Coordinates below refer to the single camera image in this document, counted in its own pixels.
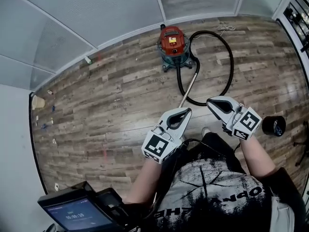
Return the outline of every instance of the screen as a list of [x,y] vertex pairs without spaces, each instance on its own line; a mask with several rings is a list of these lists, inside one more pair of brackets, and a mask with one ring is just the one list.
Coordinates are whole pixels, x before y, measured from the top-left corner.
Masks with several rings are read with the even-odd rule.
[[88,199],[48,207],[45,210],[69,231],[112,223]]

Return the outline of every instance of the beige bucket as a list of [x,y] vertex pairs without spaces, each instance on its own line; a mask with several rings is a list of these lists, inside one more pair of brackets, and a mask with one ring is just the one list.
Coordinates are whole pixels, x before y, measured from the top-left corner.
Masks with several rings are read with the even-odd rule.
[[36,108],[43,108],[45,106],[45,100],[38,97],[38,96],[33,96],[32,98],[32,110]]

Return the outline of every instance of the yellow sticker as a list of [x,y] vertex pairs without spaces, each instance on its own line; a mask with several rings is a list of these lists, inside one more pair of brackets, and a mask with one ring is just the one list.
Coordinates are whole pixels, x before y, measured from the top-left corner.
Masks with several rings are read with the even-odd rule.
[[170,43],[176,42],[176,38],[169,37],[169,42]]

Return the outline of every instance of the black bucket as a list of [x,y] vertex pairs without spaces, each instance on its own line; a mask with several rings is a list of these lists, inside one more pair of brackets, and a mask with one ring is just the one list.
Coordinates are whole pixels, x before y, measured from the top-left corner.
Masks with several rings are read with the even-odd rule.
[[262,130],[266,135],[281,137],[285,132],[285,119],[282,116],[267,116],[262,122]]

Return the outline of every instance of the black sleeve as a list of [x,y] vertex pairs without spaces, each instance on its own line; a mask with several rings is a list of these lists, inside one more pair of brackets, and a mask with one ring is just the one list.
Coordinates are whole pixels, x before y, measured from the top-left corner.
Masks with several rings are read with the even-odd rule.
[[296,186],[284,168],[274,174],[260,179],[260,182],[271,188],[272,192],[280,198],[282,203],[288,204],[294,211],[294,232],[301,232],[305,225],[306,207]]

